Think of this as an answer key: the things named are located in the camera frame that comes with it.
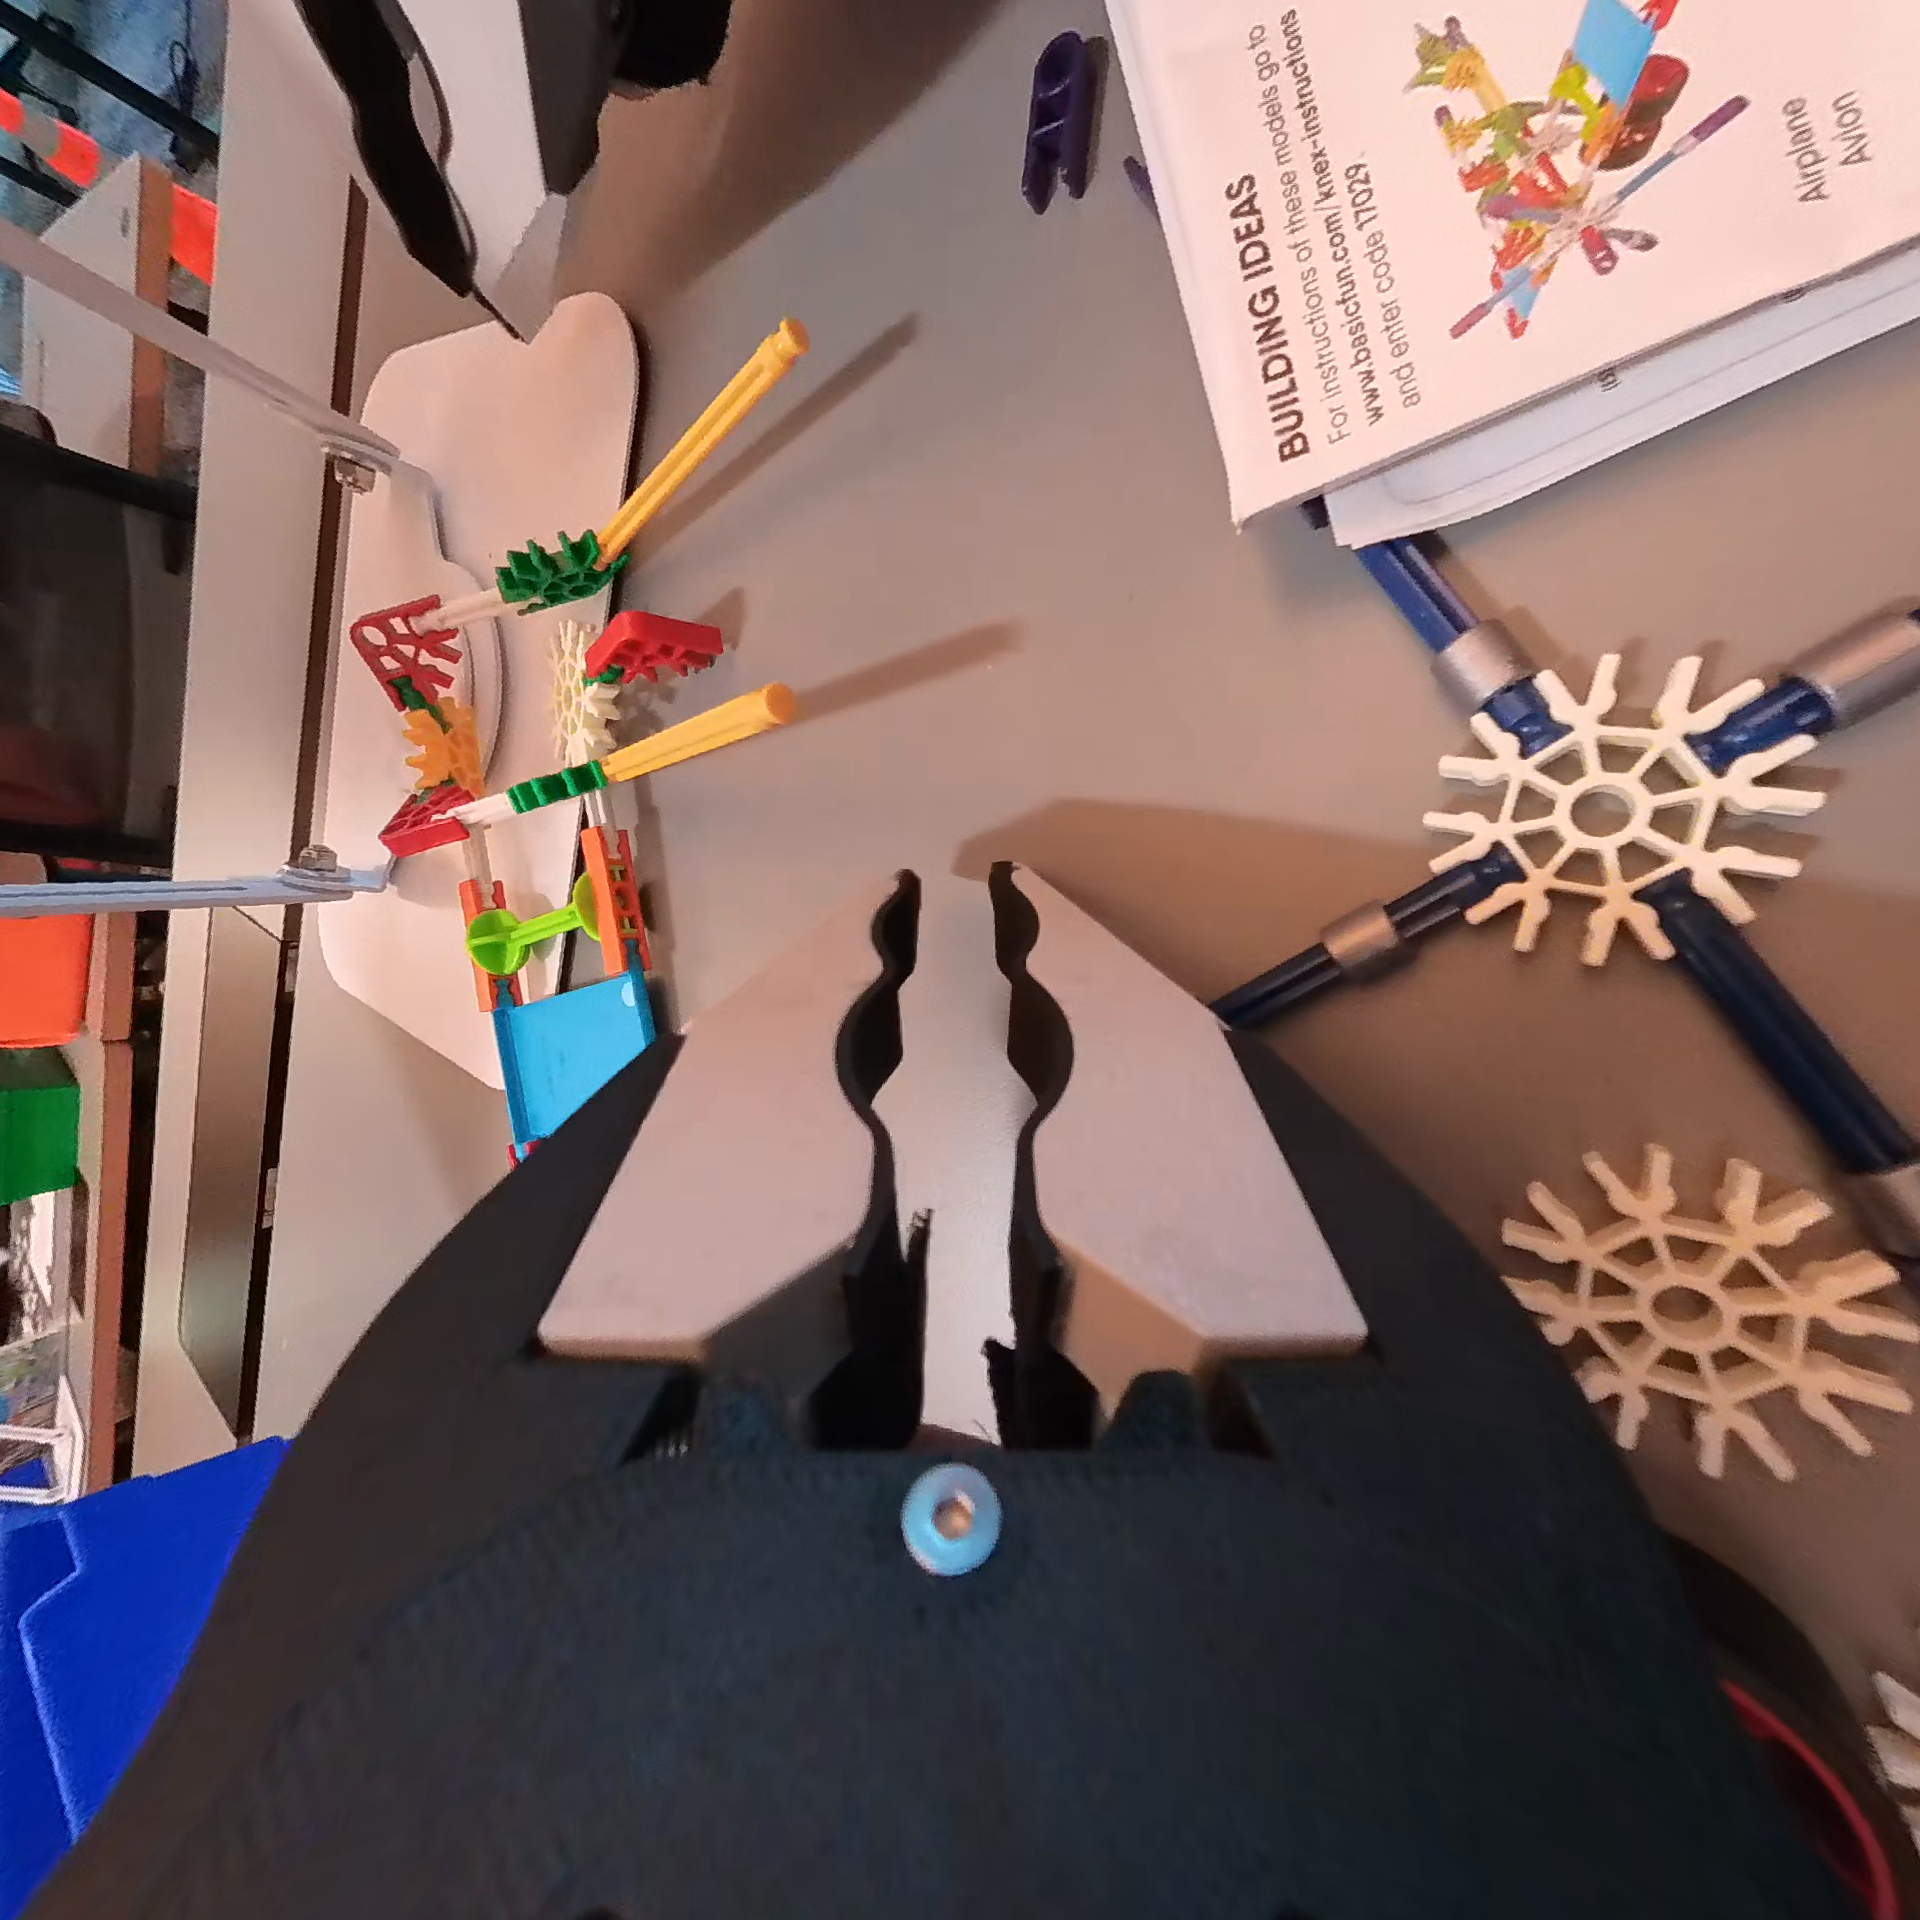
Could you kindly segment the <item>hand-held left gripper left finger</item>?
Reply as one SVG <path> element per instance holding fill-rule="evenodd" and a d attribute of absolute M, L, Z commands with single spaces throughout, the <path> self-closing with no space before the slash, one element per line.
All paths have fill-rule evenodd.
<path fill-rule="evenodd" d="M 879 881 L 697 1015 L 538 1322 L 549 1353 L 766 1393 L 818 1450 L 924 1409 L 924 1218 L 874 1111 L 920 881 Z"/>

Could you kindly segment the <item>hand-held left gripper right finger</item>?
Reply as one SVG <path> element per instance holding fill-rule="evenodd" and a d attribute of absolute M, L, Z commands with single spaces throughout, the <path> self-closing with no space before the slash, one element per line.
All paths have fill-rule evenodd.
<path fill-rule="evenodd" d="M 1042 876 L 1004 859 L 988 887 L 1028 1096 L 998 1441 L 1082 1450 L 1140 1377 L 1356 1355 L 1360 1306 L 1223 1023 Z"/>

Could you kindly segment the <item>colourful toy construction model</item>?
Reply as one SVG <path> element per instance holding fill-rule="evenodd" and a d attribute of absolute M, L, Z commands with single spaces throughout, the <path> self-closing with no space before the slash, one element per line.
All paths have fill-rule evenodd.
<path fill-rule="evenodd" d="M 762 683 L 632 744 L 634 688 L 717 666 L 714 627 L 617 614 L 640 534 L 807 354 L 783 319 L 597 528 L 509 546 L 478 584 L 429 490 L 353 511 L 324 830 L 373 887 L 320 927 L 327 971 L 504 1097 L 513 1161 L 656 1043 L 652 936 L 612 795 L 798 716 Z"/>

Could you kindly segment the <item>blue plastic bin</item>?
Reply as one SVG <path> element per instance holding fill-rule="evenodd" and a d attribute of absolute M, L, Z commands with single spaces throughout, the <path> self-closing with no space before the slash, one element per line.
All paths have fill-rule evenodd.
<path fill-rule="evenodd" d="M 21 1916 L 102 1806 L 196 1646 L 288 1442 L 7 1504 L 1 1916 Z"/>

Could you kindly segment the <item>white snowflake connector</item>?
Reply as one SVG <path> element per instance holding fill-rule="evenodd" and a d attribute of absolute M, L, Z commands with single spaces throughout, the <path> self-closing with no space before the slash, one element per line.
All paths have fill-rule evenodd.
<path fill-rule="evenodd" d="M 1872 1671 L 1879 1719 L 1865 1726 L 1873 1771 L 1918 1835 L 1918 1692 L 1887 1671 Z"/>
<path fill-rule="evenodd" d="M 1914 1348 L 1913 1315 L 1890 1300 L 1897 1272 L 1865 1249 L 1808 1256 L 1836 1218 L 1824 1195 L 1769 1188 L 1760 1168 L 1727 1159 L 1709 1209 L 1688 1214 L 1673 1155 L 1654 1143 L 1633 1175 L 1602 1155 L 1583 1170 L 1600 1214 L 1532 1185 L 1524 1216 L 1501 1224 L 1528 1272 L 1504 1286 L 1554 1348 L 1577 1355 L 1574 1383 L 1622 1452 L 1668 1409 L 1703 1480 L 1746 1456 L 1792 1484 L 1780 1412 L 1860 1458 L 1873 1454 L 1862 1411 L 1914 1416 L 1913 1391 L 1872 1361 Z"/>

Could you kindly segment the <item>purple toy connector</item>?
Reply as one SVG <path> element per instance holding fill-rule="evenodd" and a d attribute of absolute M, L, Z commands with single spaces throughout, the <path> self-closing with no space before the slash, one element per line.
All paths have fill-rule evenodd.
<path fill-rule="evenodd" d="M 1080 32 L 1058 32 L 1036 60 L 1020 180 L 1036 215 L 1044 215 L 1058 195 L 1079 201 L 1088 193 L 1102 78 L 1104 47 Z"/>

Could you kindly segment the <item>snowflake connector with blue rods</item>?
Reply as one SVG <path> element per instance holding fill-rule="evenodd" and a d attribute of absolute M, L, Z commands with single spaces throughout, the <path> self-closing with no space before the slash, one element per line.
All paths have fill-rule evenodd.
<path fill-rule="evenodd" d="M 1825 737 L 1914 700 L 1914 610 L 1872 616 L 1806 649 L 1777 680 L 1746 681 L 1716 703 L 1696 698 L 1701 660 L 1687 656 L 1649 718 L 1624 724 L 1615 720 L 1615 656 L 1574 696 L 1506 624 L 1473 616 L 1431 542 L 1389 538 L 1358 546 L 1356 559 L 1472 722 L 1476 752 L 1447 756 L 1441 780 L 1497 802 L 1428 815 L 1426 827 L 1450 842 L 1424 883 L 1327 924 L 1312 946 L 1216 1000 L 1216 1017 L 1258 1030 L 1389 971 L 1453 924 L 1511 915 L 1511 944 L 1527 954 L 1554 904 L 1567 900 L 1585 920 L 1585 968 L 1597 969 L 1621 938 L 1680 968 L 1825 1148 L 1876 1247 L 1913 1263 L 1913 1127 L 1742 936 L 1753 908 L 1740 881 L 1785 881 L 1801 865 L 1737 846 L 1721 826 L 1801 819 L 1821 804 L 1817 791 L 1773 777 Z"/>

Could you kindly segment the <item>green storage bin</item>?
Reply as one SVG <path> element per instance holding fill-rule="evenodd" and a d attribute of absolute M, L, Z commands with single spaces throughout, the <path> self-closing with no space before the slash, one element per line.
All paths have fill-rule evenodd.
<path fill-rule="evenodd" d="M 1 1208 L 80 1175 L 80 1084 L 58 1047 L 1 1050 Z"/>

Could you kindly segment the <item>orange storage bin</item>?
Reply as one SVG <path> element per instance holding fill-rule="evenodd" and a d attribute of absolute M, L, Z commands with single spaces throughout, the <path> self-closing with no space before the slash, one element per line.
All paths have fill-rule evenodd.
<path fill-rule="evenodd" d="M 92 916 L 1 920 L 1 1050 L 46 1050 L 85 1026 Z"/>

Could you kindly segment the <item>black shelf rack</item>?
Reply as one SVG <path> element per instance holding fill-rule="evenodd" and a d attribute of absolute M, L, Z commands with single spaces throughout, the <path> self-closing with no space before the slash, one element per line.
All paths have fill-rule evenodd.
<path fill-rule="evenodd" d="M 202 332 L 221 6 L 4 6 L 4 225 Z M 4 267 L 4 849 L 165 868 L 202 374 Z"/>

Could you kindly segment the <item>black and red round object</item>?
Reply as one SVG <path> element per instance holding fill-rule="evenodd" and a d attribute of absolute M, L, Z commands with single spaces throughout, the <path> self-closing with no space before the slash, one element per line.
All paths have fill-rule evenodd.
<path fill-rule="evenodd" d="M 1812 1642 L 1709 1552 L 1666 1539 L 1721 1692 L 1858 1916 L 1918 1916 L 1913 1835 Z"/>

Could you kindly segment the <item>printed instruction booklet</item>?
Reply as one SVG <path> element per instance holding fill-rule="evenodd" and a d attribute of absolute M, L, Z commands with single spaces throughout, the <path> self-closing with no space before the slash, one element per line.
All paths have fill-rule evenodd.
<path fill-rule="evenodd" d="M 1232 519 L 1492 513 L 1914 319 L 1918 6 L 1109 6 Z"/>

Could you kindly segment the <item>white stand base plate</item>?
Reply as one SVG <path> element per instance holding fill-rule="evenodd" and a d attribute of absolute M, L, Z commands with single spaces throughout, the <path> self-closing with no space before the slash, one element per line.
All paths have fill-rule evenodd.
<path fill-rule="evenodd" d="M 410 793 L 400 716 L 348 641 L 356 617 L 493 586 L 509 552 L 605 524 L 628 492 L 640 364 L 632 326 L 608 296 L 562 300 L 529 343 L 493 326 L 398 351 L 374 374 L 362 425 L 433 486 L 385 479 L 348 519 L 343 622 L 321 754 L 320 842 L 367 871 L 380 827 Z M 562 767 L 551 712 L 552 632 L 599 624 L 608 595 L 583 608 L 504 616 L 463 635 L 452 696 L 486 751 L 486 793 Z M 583 812 L 549 808 L 486 832 L 486 865 L 513 915 L 560 905 Z M 381 894 L 324 905 L 320 948 L 330 980 L 474 1081 L 500 1090 L 493 1026 L 463 951 L 461 849 L 398 865 Z"/>

